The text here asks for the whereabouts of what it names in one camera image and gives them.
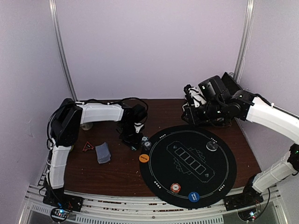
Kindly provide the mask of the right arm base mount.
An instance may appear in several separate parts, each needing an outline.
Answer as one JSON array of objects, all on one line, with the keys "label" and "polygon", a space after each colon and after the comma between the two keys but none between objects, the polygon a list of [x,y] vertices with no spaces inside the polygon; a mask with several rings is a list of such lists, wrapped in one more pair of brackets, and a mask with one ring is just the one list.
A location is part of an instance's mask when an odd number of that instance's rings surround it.
[{"label": "right arm base mount", "polygon": [[227,211],[242,209],[245,207],[253,206],[256,203],[262,203],[264,201],[261,194],[252,196],[250,194],[240,193],[224,198],[224,205]]}]

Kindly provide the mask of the blue small blind button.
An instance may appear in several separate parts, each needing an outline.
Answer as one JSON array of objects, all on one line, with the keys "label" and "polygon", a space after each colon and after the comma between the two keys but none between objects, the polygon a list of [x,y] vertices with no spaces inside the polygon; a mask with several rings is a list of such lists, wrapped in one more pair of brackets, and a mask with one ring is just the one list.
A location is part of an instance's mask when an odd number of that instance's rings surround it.
[{"label": "blue small blind button", "polygon": [[190,192],[190,193],[189,193],[189,195],[188,195],[188,199],[189,199],[190,202],[192,202],[192,203],[196,203],[196,202],[199,201],[199,199],[200,199],[200,195],[199,195],[199,193],[193,191],[193,192]]}]

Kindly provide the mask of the grey playing card deck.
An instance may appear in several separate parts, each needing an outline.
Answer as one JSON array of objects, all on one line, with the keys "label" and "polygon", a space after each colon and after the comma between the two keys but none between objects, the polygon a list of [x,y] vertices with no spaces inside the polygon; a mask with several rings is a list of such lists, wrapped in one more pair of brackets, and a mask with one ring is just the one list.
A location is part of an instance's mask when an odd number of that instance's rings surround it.
[{"label": "grey playing card deck", "polygon": [[111,154],[109,151],[108,144],[104,142],[103,144],[95,147],[97,161],[99,164],[107,163],[111,160]]}]

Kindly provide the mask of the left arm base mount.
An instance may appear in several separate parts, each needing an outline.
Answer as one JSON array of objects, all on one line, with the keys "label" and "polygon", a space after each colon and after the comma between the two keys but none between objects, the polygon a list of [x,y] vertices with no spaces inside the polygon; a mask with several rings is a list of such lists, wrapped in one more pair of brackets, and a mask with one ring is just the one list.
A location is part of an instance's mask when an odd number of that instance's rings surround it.
[{"label": "left arm base mount", "polygon": [[65,194],[64,189],[48,189],[43,197],[43,203],[65,210],[80,212],[83,205],[83,198]]}]

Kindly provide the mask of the orange big blind button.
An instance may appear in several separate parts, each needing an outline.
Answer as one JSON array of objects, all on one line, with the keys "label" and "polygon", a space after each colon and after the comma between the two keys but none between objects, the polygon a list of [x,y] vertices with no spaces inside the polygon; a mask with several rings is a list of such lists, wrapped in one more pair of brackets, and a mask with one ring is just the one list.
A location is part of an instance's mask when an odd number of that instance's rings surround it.
[{"label": "orange big blind button", "polygon": [[147,163],[149,160],[150,160],[150,157],[149,157],[148,154],[141,154],[141,155],[139,156],[139,161],[140,161],[141,163]]}]

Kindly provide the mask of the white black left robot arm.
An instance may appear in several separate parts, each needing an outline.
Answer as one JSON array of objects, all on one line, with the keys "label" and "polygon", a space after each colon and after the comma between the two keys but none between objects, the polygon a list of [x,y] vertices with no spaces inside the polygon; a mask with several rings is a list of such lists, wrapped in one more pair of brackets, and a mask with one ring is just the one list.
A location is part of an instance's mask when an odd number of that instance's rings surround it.
[{"label": "white black left robot arm", "polygon": [[46,128],[49,154],[45,188],[46,197],[57,207],[67,203],[64,194],[65,167],[81,126],[102,121],[117,122],[122,143],[133,150],[140,147],[149,106],[143,100],[134,106],[125,104],[125,101],[125,98],[114,102],[66,98],[50,116]]}]

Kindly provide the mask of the orange poker chip stack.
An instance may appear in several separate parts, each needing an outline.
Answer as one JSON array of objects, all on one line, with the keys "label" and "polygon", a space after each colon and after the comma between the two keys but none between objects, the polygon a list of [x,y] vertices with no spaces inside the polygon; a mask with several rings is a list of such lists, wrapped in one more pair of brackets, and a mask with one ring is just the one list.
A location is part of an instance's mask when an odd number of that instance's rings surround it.
[{"label": "orange poker chip stack", "polygon": [[171,185],[170,189],[171,189],[171,191],[172,191],[173,193],[176,194],[176,193],[178,193],[178,192],[181,191],[181,186],[180,186],[178,183],[173,183],[173,184]]}]

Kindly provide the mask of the purple poker chip stack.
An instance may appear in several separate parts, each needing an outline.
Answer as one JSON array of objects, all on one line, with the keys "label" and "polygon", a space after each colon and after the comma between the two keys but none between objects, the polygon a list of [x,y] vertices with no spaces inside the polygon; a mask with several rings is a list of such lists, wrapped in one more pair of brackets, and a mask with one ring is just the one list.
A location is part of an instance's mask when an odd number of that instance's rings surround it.
[{"label": "purple poker chip stack", "polygon": [[143,143],[143,148],[146,150],[146,151],[148,151],[148,150],[150,150],[151,149],[151,142],[150,141],[145,141],[144,143]]}]

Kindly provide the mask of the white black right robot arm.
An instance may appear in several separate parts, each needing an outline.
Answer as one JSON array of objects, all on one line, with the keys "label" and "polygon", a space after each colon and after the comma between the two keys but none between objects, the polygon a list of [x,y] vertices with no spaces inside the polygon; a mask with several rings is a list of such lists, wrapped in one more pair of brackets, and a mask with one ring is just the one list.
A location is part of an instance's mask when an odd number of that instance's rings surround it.
[{"label": "white black right robot arm", "polygon": [[299,172],[299,118],[270,103],[257,93],[244,90],[228,73],[214,76],[197,87],[184,87],[182,120],[195,126],[226,126],[233,118],[257,123],[293,141],[287,153],[270,168],[249,178],[236,198],[251,205],[266,189]]}]

